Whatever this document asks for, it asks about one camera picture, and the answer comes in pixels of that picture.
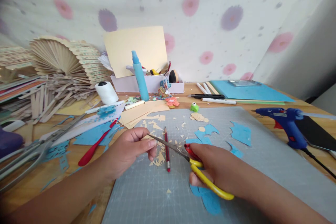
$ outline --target scissors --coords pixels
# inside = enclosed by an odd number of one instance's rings
[[[9,184],[4,186],[0,189],[0,193],[3,193],[10,188],[12,188],[14,185],[16,185],[20,180],[22,180],[27,174],[29,174],[32,170],[35,169],[35,167],[41,163],[44,159],[46,154],[48,153],[49,148],[52,146],[52,144],[61,136],[63,136],[69,129],[71,129],[79,120],[81,120],[86,114],[83,114],[76,119],[72,120],[70,123],[65,125],[63,128],[55,131],[53,134],[51,134],[46,140],[41,141],[35,141],[28,145],[27,147],[24,147],[22,149],[19,149],[15,152],[12,152],[11,154],[8,154],[7,156],[0,159],[0,164],[4,161],[10,159],[11,157],[22,153],[20,156],[18,156],[16,159],[14,159],[12,162],[10,162],[8,165],[0,169],[0,182],[9,176],[12,172],[16,171],[20,167],[24,166],[26,163],[31,162],[33,160],[34,163],[32,163],[25,171],[23,171],[17,178],[15,178],[13,181],[11,181]]]
[[[190,164],[191,164],[191,169],[192,171],[196,174],[197,177],[199,177],[199,179],[206,184],[207,187],[209,187],[215,194],[217,194],[219,197],[225,199],[225,200],[232,200],[235,196],[224,192],[223,190],[219,189],[217,186],[215,186],[198,168],[204,168],[203,163],[197,160],[193,160],[191,158],[189,158],[188,156],[188,152],[190,154],[192,154],[191,156],[196,158],[197,156],[193,153],[191,153],[192,151],[186,151],[184,148],[176,146],[174,144],[171,144],[169,142],[166,142],[160,138],[157,138],[156,136],[147,134],[148,136],[154,138],[155,140],[159,141],[160,143],[168,146],[169,148],[171,148],[172,150],[174,150],[177,154],[181,155],[182,157],[184,157]]]

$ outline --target blue marker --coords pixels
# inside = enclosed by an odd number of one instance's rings
[[[133,68],[136,77],[136,81],[138,82],[139,91],[141,99],[145,102],[149,100],[149,94],[147,90],[147,85],[144,77],[144,73],[142,71],[141,63],[139,62],[139,58],[135,51],[132,51],[132,60],[133,60]]]

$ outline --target floral backdrop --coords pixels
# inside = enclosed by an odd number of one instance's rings
[[[0,43],[28,47],[39,35],[55,35],[104,50],[105,32],[161,25],[168,60],[184,81],[254,77],[265,82],[269,65],[295,44],[320,2],[1,0]]]

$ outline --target hand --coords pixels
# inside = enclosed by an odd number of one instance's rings
[[[119,178],[136,160],[147,152],[148,159],[156,157],[156,140],[144,139],[149,133],[146,128],[126,130],[113,145],[100,157],[103,169],[106,171],[109,182]]]
[[[190,148],[204,164],[203,174],[220,189],[237,197],[249,197],[253,178],[262,175],[225,149],[198,143],[192,143]],[[189,175],[189,182],[193,186],[206,187],[193,172]]]

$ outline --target blue glue gun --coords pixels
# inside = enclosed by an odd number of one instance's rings
[[[304,149],[307,142],[295,124],[295,120],[302,120],[302,110],[296,108],[258,108],[256,113],[262,116],[268,116],[275,120],[274,128],[284,129],[288,136],[288,145],[293,149]]]

